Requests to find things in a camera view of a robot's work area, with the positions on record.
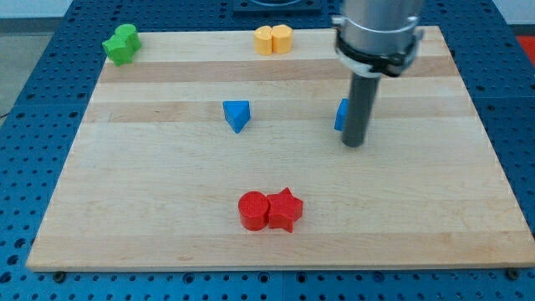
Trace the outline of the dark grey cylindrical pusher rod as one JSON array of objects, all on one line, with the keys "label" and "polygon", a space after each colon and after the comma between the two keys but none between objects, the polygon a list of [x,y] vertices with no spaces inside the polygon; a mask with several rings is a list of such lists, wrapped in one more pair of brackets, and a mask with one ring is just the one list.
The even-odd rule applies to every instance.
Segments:
[{"label": "dark grey cylindrical pusher rod", "polygon": [[380,77],[352,75],[341,135],[341,140],[346,146],[359,147],[364,143],[379,82]]}]

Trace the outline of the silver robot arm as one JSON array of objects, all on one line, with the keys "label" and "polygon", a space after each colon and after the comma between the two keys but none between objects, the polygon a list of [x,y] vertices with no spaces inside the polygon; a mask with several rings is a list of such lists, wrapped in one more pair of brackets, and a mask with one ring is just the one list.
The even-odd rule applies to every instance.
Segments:
[{"label": "silver robot arm", "polygon": [[380,78],[398,77],[413,63],[424,6],[424,0],[346,0],[332,18],[335,52],[352,72],[341,135],[346,146],[364,143]]}]

